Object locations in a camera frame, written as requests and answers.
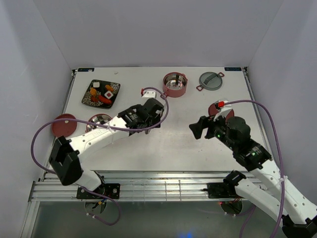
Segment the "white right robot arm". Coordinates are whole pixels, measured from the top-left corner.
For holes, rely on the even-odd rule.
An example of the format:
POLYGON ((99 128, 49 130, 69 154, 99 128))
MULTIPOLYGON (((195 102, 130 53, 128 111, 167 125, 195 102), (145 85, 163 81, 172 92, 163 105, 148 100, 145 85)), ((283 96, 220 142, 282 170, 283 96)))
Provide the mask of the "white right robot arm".
POLYGON ((206 129, 206 139, 216 138, 222 142, 232 151, 233 158, 267 188, 264 191, 241 172, 232 171, 223 180, 226 195, 238 195, 252 202, 275 220, 288 238, 316 235, 317 206, 281 174, 270 153, 251 138, 251 129, 243 118, 202 116, 189 128, 196 139, 200 139, 206 129))

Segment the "white red sushi piece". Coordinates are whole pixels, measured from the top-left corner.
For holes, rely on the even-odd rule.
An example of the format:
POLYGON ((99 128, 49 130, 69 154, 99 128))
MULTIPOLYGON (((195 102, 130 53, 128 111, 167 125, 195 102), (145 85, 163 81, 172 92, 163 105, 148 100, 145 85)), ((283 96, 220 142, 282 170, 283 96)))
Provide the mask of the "white red sushi piece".
POLYGON ((107 91, 106 93, 104 93, 104 96, 107 99, 111 99, 114 96, 114 94, 111 91, 107 91))

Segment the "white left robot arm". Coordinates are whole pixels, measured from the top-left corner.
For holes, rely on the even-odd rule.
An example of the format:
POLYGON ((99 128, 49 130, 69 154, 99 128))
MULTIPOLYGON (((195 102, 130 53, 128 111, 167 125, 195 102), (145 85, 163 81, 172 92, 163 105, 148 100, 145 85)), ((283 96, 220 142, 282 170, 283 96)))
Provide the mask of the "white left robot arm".
POLYGON ((151 126, 158 127, 164 106, 155 98, 149 98, 120 112, 103 127, 66 139, 64 136, 54 142, 49 163, 64 186, 76 184, 88 189, 94 198, 105 193, 104 180, 95 171, 85 169, 81 164, 92 154, 107 145, 131 136, 151 126))

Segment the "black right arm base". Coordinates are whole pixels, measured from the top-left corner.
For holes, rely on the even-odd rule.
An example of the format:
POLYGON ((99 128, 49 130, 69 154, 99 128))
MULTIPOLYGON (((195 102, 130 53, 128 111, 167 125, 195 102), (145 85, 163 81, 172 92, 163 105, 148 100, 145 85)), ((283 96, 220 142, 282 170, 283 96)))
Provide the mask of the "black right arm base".
POLYGON ((234 198, 235 188, 224 182, 211 182, 207 184, 206 191, 209 198, 234 198))

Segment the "orange fried food piece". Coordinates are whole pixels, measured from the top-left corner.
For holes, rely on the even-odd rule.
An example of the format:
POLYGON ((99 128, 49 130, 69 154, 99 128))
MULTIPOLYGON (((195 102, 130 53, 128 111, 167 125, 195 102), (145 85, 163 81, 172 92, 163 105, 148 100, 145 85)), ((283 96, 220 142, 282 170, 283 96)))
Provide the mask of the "orange fried food piece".
POLYGON ((95 88, 91 87, 91 88, 90 88, 90 94, 91 94, 92 96, 96 96, 96 95, 97 95, 97 90, 96 90, 95 88))

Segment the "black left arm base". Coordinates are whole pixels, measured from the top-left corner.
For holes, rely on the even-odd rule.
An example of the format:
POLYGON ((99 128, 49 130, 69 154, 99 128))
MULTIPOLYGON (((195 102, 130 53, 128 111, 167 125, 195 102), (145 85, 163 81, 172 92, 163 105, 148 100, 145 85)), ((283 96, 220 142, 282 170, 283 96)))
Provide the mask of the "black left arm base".
POLYGON ((100 196, 104 195, 110 197, 112 199, 118 199, 120 197, 120 184, 119 183, 106 183, 99 186, 97 189, 93 191, 94 193, 98 193, 99 195, 91 194, 84 190, 83 188, 77 189, 76 198, 77 199, 103 199, 100 196))

